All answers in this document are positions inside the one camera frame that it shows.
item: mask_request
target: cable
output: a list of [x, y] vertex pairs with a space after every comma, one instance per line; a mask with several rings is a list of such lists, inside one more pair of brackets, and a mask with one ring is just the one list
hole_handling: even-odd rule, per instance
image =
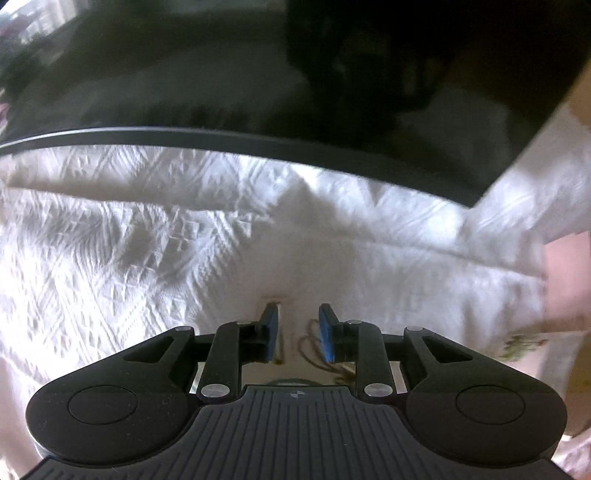
[[[310, 319], [306, 326], [306, 335], [301, 337], [297, 342], [297, 351], [300, 356], [313, 367], [337, 375], [335, 383], [337, 385], [353, 386], [355, 384], [355, 366], [347, 363], [330, 364], [324, 359], [320, 339], [314, 332], [314, 325], [318, 324], [318, 320]], [[315, 359], [311, 359], [304, 352], [304, 345], [308, 344]]]

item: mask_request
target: white bedspread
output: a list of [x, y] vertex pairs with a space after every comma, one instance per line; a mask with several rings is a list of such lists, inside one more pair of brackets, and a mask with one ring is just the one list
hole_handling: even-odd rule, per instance
[[22, 475], [41, 385], [175, 325], [252, 319], [264, 298], [288, 299], [295, 325], [330, 302], [476, 349], [535, 325], [543, 242], [591, 226], [591, 135], [561, 108], [472, 210], [174, 148], [27, 152], [1, 159], [0, 185], [0, 458]]

